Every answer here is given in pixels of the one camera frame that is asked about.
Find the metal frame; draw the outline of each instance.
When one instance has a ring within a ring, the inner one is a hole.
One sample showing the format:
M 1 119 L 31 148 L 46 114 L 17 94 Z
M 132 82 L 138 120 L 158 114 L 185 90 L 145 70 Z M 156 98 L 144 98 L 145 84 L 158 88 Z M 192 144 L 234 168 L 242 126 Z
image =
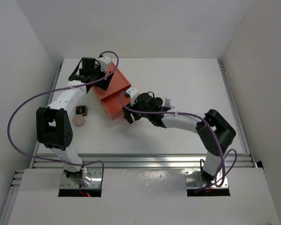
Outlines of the metal frame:
M 47 158 L 57 159 L 53 154 L 38 155 Z M 206 155 L 79 155 L 87 162 L 101 160 L 105 168 L 199 168 L 200 159 Z M 226 158 L 226 166 L 230 167 L 234 161 L 234 155 Z M 61 163 L 43 161 L 36 159 L 33 168 L 62 168 Z M 88 167 L 101 168 L 101 164 L 93 164 Z M 254 163 L 249 154 L 239 154 L 235 167 L 254 167 Z
M 236 105 L 236 102 L 235 102 L 235 99 L 234 99 L 234 96 L 233 96 L 233 93 L 232 93 L 232 90 L 231 90 L 231 86 L 230 86 L 230 83 L 227 79 L 225 67 L 224 67 L 223 63 L 220 63 L 220 62 L 219 62 L 219 66 L 220 66 L 220 69 L 221 69 L 221 73 L 222 73 L 223 81 L 224 81 L 224 84 L 225 84 L 226 92 L 228 94 L 228 99 L 229 99 L 229 102 L 230 102 L 230 105 L 231 105 L 233 117 L 237 121 L 237 123 L 236 123 L 236 126 L 238 126 L 237 129 L 239 131 L 239 134 L 241 134 L 244 145 L 245 145 L 245 151 L 248 152 L 248 153 L 251 153 L 251 149 L 250 149 L 248 140 L 247 140 L 246 135 L 245 135 L 244 127 L 243 127 L 243 124 L 242 124 L 240 116 L 239 116 L 239 112 L 238 112 L 237 105 Z
M 5 201 L 3 211 L 1 213 L 0 225 L 7 225 L 9 222 L 9 218 L 10 218 L 11 212 L 14 207 L 15 199 L 17 197 L 23 175 L 24 175 L 24 170 L 15 171 L 14 178 L 13 178 L 12 184 L 10 186 L 8 196 Z

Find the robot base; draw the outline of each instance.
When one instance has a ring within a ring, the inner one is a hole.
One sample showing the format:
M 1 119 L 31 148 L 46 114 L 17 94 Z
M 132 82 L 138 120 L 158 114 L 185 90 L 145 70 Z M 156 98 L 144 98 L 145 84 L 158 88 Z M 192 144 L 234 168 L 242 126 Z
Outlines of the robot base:
M 185 170 L 185 181 L 186 181 L 186 189 L 187 196 L 230 196 L 229 186 L 227 177 L 225 177 L 225 181 L 222 187 L 211 186 L 206 189 L 200 189 L 203 185 L 203 181 L 200 182 L 201 179 L 199 170 Z M 222 177 L 222 173 L 219 172 L 217 175 L 217 179 Z
M 101 197 L 101 170 L 90 170 L 86 173 L 86 179 L 84 185 L 82 185 L 79 191 L 79 185 L 73 183 L 70 179 L 62 173 L 60 187 L 59 187 L 59 197 L 84 197 L 82 193 L 89 194 L 90 197 Z

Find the cable tie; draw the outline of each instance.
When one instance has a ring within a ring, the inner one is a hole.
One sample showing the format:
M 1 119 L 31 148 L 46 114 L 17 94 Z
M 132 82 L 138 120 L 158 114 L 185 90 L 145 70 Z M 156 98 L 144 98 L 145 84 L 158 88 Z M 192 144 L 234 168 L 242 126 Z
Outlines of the cable tie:
M 70 87 L 70 89 L 75 89 L 75 87 L 74 87 L 74 85 L 72 85 L 72 84 L 69 84 L 69 87 Z

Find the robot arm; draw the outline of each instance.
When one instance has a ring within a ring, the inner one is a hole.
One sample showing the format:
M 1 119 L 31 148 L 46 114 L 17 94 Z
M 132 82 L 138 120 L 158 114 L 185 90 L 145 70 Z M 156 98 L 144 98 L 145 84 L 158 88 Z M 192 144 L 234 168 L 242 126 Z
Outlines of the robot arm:
M 76 73 L 81 62 L 82 68 L 77 75 Z M 111 62 L 111 58 L 106 56 L 98 59 L 82 58 L 69 77 L 68 87 L 89 83 L 104 77 Z M 112 75 L 106 80 L 96 83 L 95 86 L 106 90 L 111 78 Z M 60 160 L 65 162 L 65 174 L 79 185 L 84 181 L 86 168 L 66 163 L 83 164 L 83 160 L 71 147 L 73 131 L 68 113 L 75 108 L 79 99 L 87 94 L 90 88 L 91 86 L 87 85 L 67 89 L 46 108 L 40 107 L 37 110 L 37 140 L 43 143 L 45 147 L 51 149 Z
M 200 171 L 200 178 L 204 183 L 211 184 L 221 163 L 221 158 L 214 138 L 206 124 L 197 118 L 186 115 L 162 114 L 162 112 L 171 111 L 175 107 L 174 104 L 171 103 L 170 98 L 167 98 L 165 100 L 165 105 L 163 105 L 163 100 L 161 98 L 155 97 L 154 94 L 151 96 L 149 93 L 140 94 L 135 88 L 129 88 L 126 91 L 126 97 L 131 98 L 130 103 L 127 105 L 129 109 L 143 112 L 160 112 L 159 114 L 139 114 L 123 108 L 124 119 L 130 124 L 133 123 L 132 115 L 134 120 L 139 120 L 142 117 L 147 118 L 157 127 L 178 128 L 199 135 L 207 149 L 206 160 Z M 236 136 L 235 130 L 216 110 L 209 110 L 205 114 L 204 119 L 211 127 L 215 127 L 214 132 L 220 143 L 222 153 L 224 154 Z

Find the small black object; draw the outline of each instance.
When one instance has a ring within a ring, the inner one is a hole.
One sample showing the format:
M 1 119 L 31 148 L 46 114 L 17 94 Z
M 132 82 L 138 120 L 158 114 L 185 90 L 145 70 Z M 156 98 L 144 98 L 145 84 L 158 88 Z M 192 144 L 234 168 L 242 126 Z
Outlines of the small black object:
M 257 164 L 257 167 L 258 167 L 258 168 L 262 168 L 262 169 L 264 169 L 264 168 L 263 168 L 263 164 L 262 164 L 262 162 L 261 162 L 261 161 L 257 162 L 256 164 Z
M 88 108 L 86 105 L 76 106 L 75 115 L 86 116 L 88 114 Z
M 187 197 L 201 197 L 201 196 L 230 196 L 229 188 L 210 188 L 210 189 L 188 189 Z
M 101 189 L 83 189 L 84 193 L 89 193 L 90 197 L 101 197 Z M 84 197 L 79 193 L 79 189 L 60 189 L 58 197 Z

